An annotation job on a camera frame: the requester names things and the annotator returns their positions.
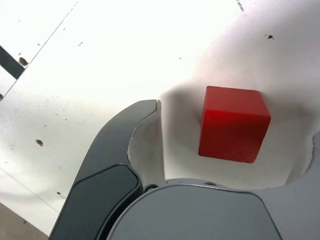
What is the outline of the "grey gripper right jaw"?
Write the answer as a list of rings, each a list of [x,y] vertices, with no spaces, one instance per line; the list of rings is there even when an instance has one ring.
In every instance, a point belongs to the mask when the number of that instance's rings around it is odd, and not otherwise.
[[[320,237],[320,136],[312,162],[291,184],[252,190],[169,184],[135,200],[109,240],[317,240]]]

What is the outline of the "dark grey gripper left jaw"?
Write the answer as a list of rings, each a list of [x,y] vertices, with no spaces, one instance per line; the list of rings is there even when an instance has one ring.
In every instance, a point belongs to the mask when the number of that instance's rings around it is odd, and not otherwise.
[[[159,100],[138,101],[94,138],[51,231],[51,240],[104,240],[150,185],[165,182]]]

